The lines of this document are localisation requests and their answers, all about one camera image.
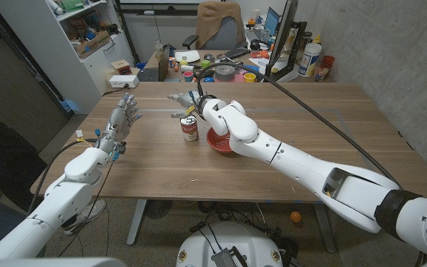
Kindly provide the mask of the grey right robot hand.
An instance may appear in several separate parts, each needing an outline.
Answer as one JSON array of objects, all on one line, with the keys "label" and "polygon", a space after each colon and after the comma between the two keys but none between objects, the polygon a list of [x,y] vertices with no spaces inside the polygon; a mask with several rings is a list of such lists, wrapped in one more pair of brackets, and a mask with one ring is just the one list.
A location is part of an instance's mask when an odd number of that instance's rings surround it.
[{"label": "grey right robot hand", "polygon": [[172,118],[187,118],[193,112],[202,116],[201,100],[202,96],[197,90],[190,90],[187,93],[175,93],[168,95],[168,98],[178,102],[184,109],[171,114]]}]

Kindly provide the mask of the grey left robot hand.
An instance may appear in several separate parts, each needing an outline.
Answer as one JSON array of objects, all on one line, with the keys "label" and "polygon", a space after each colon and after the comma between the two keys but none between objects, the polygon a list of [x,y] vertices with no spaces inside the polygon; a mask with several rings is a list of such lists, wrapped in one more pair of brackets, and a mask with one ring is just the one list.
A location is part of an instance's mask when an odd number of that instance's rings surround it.
[{"label": "grey left robot hand", "polygon": [[142,117],[136,114],[138,108],[134,95],[126,93],[112,110],[101,138],[96,143],[98,149],[109,154],[112,151],[123,154],[126,150],[124,139],[130,133],[133,123]]}]

